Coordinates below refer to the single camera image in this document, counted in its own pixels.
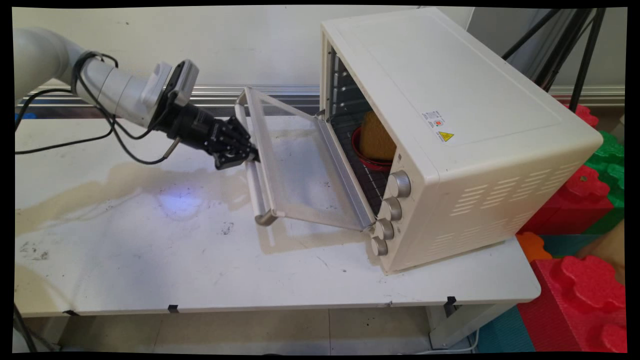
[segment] floor tile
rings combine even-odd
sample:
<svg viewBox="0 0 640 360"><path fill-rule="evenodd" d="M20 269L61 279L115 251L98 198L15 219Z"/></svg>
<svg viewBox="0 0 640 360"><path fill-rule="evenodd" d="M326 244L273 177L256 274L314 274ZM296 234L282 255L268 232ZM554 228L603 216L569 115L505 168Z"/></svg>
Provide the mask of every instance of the floor tile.
<svg viewBox="0 0 640 360"><path fill-rule="evenodd" d="M328 310L169 314L154 352L328 355Z"/></svg>
<svg viewBox="0 0 640 360"><path fill-rule="evenodd" d="M60 345L63 350L152 352L164 316L74 316Z"/></svg>
<svg viewBox="0 0 640 360"><path fill-rule="evenodd" d="M424 307L332 309L332 355L390 355L429 350Z"/></svg>

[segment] wire rack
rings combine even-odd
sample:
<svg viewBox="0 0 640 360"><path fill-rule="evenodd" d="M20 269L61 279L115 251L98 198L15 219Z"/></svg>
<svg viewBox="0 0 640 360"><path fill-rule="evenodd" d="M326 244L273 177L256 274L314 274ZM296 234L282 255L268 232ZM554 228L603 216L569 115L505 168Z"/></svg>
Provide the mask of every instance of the wire rack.
<svg viewBox="0 0 640 360"><path fill-rule="evenodd" d="M369 202L371 210L374 214L378 214L382 204L382 196L385 194L385 188L387 187L388 173L373 171L365 167L351 147L351 135L362 124L364 114L356 113L336 116L332 118L331 125L367 198L367 202Z"/></svg>

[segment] red bowl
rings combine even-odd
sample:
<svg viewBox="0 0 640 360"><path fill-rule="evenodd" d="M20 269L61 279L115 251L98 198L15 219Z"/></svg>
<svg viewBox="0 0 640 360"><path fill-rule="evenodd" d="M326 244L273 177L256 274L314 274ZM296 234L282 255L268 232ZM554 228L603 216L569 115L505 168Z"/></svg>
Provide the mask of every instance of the red bowl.
<svg viewBox="0 0 640 360"><path fill-rule="evenodd" d="M373 171L390 172L392 163L384 163L380 161L371 160L366 158L364 155L360 154L360 151L358 149L360 148L361 130L362 130L362 127L358 127L353 131L353 134L351 135L351 147L356 152L356 155L358 156L358 159L360 160L360 162L364 166L366 166L367 168Z"/></svg>

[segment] oven door handle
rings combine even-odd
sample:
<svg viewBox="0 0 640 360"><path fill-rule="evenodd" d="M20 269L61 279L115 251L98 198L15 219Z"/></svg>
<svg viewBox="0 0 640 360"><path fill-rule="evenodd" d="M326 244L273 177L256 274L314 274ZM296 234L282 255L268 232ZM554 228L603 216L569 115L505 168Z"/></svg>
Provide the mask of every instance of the oven door handle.
<svg viewBox="0 0 640 360"><path fill-rule="evenodd" d="M236 117L240 123L245 129L249 130L246 117L244 115L245 104L246 95L243 91L240 97L238 97L234 108L236 110ZM255 161L245 161L244 166L246 168L246 182L249 186L249 196L251 197L251 206L253 208L255 222L261 226L269 226L273 224L278 217L275 216L271 209L265 209L264 201L262 201L262 189L260 188L260 179L258 178L256 163Z"/></svg>

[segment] black tripod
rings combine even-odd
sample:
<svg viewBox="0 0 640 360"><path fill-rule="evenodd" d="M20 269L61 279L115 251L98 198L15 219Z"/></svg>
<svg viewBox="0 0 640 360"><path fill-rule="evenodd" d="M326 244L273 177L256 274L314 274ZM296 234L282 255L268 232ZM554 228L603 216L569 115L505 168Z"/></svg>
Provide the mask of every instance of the black tripod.
<svg viewBox="0 0 640 360"><path fill-rule="evenodd" d="M536 85L540 86L544 91L548 92L551 89L551 85L560 68L564 64L564 61L569 57L569 54L575 47L582 34L587 30L589 25L591 31L589 32L589 38L584 48L584 54L582 55L582 61L580 63L580 69L578 70L578 76L575 80L575 86L571 95L571 101L569 102L569 110L575 113L578 107L578 100L580 99L580 93L582 93L582 87L584 86L584 80L587 77L587 71L589 70L589 63L591 62L591 56L593 55L593 49L596 46L598 40L598 34L600 32L600 26L602 25L602 19L604 18L606 8L598 8L594 16L587 23L589 14L593 11L593 8L576 9L572 15L569 23L564 29L560 39L556 46L554 46L551 54L547 58L545 64L542 66L540 73L534 79ZM549 12L540 19L520 40L518 40L506 53L502 56L502 59L507 60L513 55L522 44L526 43L535 33L538 32L560 9L551 9Z"/></svg>

